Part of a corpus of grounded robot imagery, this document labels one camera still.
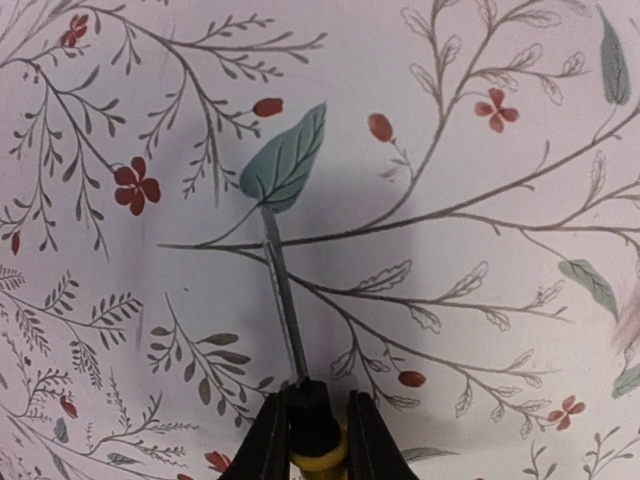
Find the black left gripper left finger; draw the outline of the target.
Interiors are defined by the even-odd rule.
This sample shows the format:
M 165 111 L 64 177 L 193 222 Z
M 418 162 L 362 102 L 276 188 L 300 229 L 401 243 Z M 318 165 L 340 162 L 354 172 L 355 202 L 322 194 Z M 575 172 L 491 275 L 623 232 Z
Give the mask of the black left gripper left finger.
M 287 480 L 289 423 L 283 396 L 267 396 L 223 480 Z

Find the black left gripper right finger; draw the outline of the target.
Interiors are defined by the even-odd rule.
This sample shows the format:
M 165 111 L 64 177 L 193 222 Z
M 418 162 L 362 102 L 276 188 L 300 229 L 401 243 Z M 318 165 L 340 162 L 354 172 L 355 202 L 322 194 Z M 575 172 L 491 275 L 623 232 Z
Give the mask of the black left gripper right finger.
M 347 405 L 348 478 L 414 480 L 373 398 L 352 390 Z

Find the yellow handled screwdriver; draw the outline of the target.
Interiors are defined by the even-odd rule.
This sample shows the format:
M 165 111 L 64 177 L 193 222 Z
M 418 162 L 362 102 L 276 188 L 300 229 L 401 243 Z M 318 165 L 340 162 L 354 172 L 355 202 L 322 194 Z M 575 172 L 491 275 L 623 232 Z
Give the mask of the yellow handled screwdriver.
M 324 382 L 310 377 L 274 212 L 260 209 L 264 250 L 294 380 L 282 391 L 289 423 L 289 455 L 304 479 L 346 479 L 348 445 Z

